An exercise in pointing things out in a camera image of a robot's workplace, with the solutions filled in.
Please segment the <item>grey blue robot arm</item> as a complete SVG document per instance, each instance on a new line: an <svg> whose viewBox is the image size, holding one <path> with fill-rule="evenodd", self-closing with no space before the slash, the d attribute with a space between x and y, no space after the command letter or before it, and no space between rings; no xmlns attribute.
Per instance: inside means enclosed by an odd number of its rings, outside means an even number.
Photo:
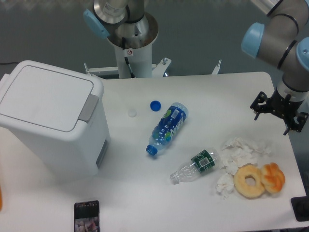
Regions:
<svg viewBox="0 0 309 232"><path fill-rule="evenodd" d="M251 104L258 116L273 114L283 119L286 131L302 131L308 113L298 109L309 92L309 40L295 38L309 22L306 0L254 1L270 21L254 23L245 33L241 49L283 71L271 97L259 93ZM144 9L142 0L96 0L85 10L84 21L114 46L120 78L160 77L168 59L152 63L152 44L158 35L157 21Z"/></svg>

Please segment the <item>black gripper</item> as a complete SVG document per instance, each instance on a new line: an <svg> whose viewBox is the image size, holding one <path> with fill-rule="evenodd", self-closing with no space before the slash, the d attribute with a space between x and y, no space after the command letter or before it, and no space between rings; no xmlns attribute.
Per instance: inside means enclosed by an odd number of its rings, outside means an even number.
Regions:
<svg viewBox="0 0 309 232"><path fill-rule="evenodd" d="M282 97L277 91L274 91L270 98L264 92L259 92L250 108L255 113L254 120L257 120L260 114L271 113L284 120L286 130L283 135L289 131L301 132L306 123L306 113L298 112L303 101L291 101L292 95L288 94Z"/></svg>

